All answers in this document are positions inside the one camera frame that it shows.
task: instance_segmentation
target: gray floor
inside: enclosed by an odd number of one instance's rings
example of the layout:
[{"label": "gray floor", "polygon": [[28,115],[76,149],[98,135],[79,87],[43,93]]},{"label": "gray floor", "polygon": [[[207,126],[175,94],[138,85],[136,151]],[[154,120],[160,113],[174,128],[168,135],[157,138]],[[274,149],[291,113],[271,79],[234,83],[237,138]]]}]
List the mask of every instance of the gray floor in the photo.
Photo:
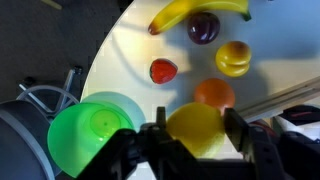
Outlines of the gray floor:
[{"label": "gray floor", "polygon": [[[38,84],[62,85],[74,65],[84,68],[81,88],[104,38],[120,16],[116,0],[0,0],[0,102],[20,93],[27,76]],[[70,179],[60,175],[57,179]]]}]

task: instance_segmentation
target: orange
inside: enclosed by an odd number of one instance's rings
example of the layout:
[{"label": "orange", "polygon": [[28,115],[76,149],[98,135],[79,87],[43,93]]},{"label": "orange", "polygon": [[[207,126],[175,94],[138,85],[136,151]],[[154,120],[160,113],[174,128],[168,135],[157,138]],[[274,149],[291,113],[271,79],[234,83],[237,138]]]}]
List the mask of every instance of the orange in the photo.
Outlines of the orange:
[{"label": "orange", "polygon": [[210,78],[201,82],[195,89],[194,101],[218,108],[224,114],[225,108],[231,108],[235,104],[233,89],[225,81]]}]

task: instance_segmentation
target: green plastic bowl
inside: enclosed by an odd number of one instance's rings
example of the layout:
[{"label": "green plastic bowl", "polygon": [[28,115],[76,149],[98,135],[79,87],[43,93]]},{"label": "green plastic bowl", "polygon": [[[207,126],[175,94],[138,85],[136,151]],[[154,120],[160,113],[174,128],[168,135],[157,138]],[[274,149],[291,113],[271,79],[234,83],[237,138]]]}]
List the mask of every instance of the green plastic bowl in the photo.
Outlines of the green plastic bowl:
[{"label": "green plastic bowl", "polygon": [[134,129],[129,116],[108,102],[80,103],[62,111],[48,132],[55,163],[77,177],[110,137],[122,128]]}]

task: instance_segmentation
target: strawberry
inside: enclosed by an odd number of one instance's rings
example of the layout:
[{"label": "strawberry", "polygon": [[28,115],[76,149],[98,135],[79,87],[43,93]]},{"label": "strawberry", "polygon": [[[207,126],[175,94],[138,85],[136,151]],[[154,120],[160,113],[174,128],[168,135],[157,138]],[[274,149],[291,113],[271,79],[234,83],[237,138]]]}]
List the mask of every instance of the strawberry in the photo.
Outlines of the strawberry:
[{"label": "strawberry", "polygon": [[156,84],[171,81],[177,74],[178,67],[167,59],[156,59],[150,67],[150,77]]}]

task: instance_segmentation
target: yellow lemon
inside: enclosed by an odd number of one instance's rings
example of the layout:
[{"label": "yellow lemon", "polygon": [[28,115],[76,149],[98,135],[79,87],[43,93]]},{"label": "yellow lemon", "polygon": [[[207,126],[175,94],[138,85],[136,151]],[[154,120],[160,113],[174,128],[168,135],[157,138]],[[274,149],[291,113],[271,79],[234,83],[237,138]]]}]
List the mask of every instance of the yellow lemon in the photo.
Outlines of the yellow lemon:
[{"label": "yellow lemon", "polygon": [[189,103],[168,118],[167,131],[196,158],[212,158],[224,144],[225,129],[219,109]]}]

